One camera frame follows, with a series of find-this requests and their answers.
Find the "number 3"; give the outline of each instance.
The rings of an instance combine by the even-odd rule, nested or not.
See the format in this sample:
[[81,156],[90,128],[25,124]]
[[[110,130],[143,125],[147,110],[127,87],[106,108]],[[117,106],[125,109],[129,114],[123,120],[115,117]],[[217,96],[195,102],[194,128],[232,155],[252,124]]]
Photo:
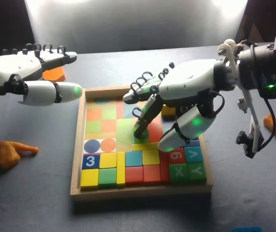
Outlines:
[[87,158],[86,158],[88,161],[89,161],[89,163],[86,163],[86,166],[93,166],[94,164],[95,164],[95,157],[94,156],[88,156]]
[[174,160],[181,159],[182,154],[180,152],[173,152],[171,153],[170,157]]

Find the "robotic arm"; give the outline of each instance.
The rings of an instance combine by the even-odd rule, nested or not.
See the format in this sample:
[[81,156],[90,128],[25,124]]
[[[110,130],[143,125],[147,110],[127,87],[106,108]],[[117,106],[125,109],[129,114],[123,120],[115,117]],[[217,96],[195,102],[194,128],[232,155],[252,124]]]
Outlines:
[[[250,49],[244,50],[244,44]],[[158,77],[144,75],[132,83],[131,90],[123,101],[133,104],[147,101],[134,126],[134,136],[139,138],[148,124],[160,113],[163,104],[177,108],[177,122],[167,131],[158,143],[161,151],[171,151],[190,143],[205,132],[222,110],[225,100],[220,91],[232,91],[237,86],[243,96],[237,103],[245,113],[249,108],[252,114],[250,133],[241,131],[236,143],[244,144],[245,155],[253,158],[272,139],[276,130],[276,119],[268,99],[276,99],[276,40],[272,44],[257,46],[247,40],[237,44],[226,40],[218,48],[219,60],[193,60],[172,70],[164,69]],[[257,89],[264,98],[273,117],[272,135],[263,143],[260,125],[256,116],[250,90]],[[214,110],[213,99],[222,97],[222,105]]]
[[63,46],[52,50],[50,44],[44,45],[43,50],[39,44],[27,46],[34,50],[17,52],[13,49],[11,54],[3,50],[0,56],[0,95],[23,95],[23,101],[19,103],[35,106],[69,102],[82,95],[78,84],[39,81],[44,71],[76,61],[75,52],[66,53]]

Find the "puzzle board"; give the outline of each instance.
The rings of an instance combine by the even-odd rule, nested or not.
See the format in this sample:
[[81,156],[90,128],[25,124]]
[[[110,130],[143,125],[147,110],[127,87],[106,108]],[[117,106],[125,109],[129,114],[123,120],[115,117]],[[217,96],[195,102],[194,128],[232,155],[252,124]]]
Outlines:
[[141,139],[133,136],[135,107],[122,96],[129,87],[84,89],[80,98],[70,193],[99,200],[210,192],[213,182],[203,136],[170,152],[157,142],[175,119],[157,116]]

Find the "wooden frame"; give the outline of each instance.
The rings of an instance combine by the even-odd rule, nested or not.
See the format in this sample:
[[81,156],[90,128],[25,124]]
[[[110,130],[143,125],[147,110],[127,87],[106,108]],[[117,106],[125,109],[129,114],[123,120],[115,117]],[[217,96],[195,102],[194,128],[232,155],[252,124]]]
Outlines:
[[201,135],[199,137],[200,147],[204,159],[204,167],[206,171],[206,183],[203,185],[159,185],[159,186],[140,186],[140,187],[116,187],[109,189],[94,189],[81,190],[80,177],[81,165],[83,158],[83,144],[86,123],[86,108],[87,98],[98,97],[121,97],[129,91],[129,86],[121,87],[101,87],[83,89],[82,96],[79,101],[79,110],[77,118],[77,133],[74,152],[74,161],[71,176],[70,195],[74,200],[103,200],[113,198],[125,197],[145,197],[145,196],[159,196],[159,195],[173,195],[173,194],[188,194],[188,193],[209,193],[213,186],[211,167],[209,157],[206,150],[206,145]]

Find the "gray panel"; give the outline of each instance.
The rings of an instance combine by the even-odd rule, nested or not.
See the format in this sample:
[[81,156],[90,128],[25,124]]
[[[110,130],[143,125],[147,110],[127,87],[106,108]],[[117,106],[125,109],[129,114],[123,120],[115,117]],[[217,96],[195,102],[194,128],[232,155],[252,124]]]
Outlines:
[[25,0],[37,43],[78,53],[210,46],[234,39],[247,0]]
[[[143,71],[154,74],[199,58],[218,58],[217,46],[79,55],[64,66],[67,81],[83,87],[128,85]],[[268,113],[252,91],[259,121]],[[142,198],[73,205],[70,180],[78,101],[49,107],[17,103],[20,96],[0,97],[0,140],[37,146],[12,170],[0,172],[0,231],[6,232],[229,232],[261,226],[276,232],[276,138],[254,159],[235,144],[249,129],[250,114],[237,107],[241,91],[222,92],[225,106],[204,133],[214,177],[211,199],[195,196]],[[215,107],[221,100],[216,98]],[[276,100],[270,100],[276,114]],[[267,139],[269,132],[262,127]]]

